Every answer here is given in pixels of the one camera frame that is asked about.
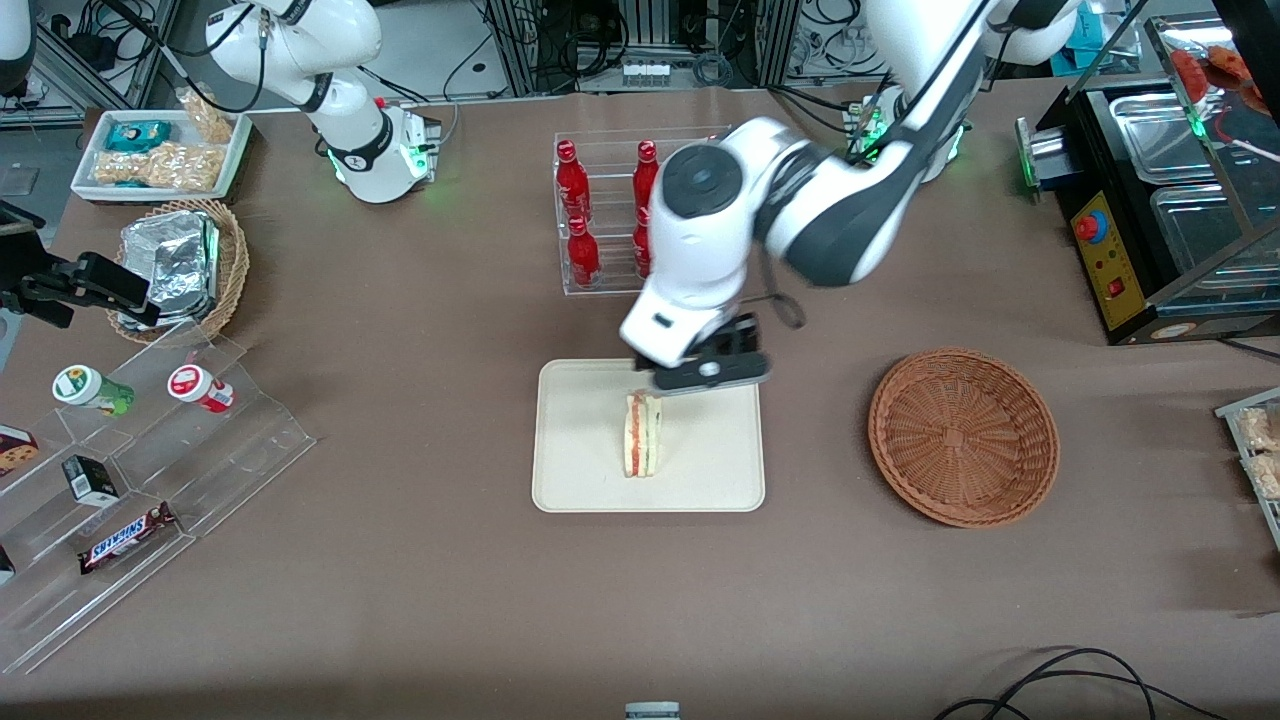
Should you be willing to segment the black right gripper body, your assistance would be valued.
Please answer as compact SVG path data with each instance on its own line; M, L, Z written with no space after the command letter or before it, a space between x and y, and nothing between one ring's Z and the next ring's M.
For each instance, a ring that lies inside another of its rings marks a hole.
M46 324L65 329L74 310L64 304L76 291L67 274L67 263L37 263L19 266L3 263L1 305L15 314L33 316Z

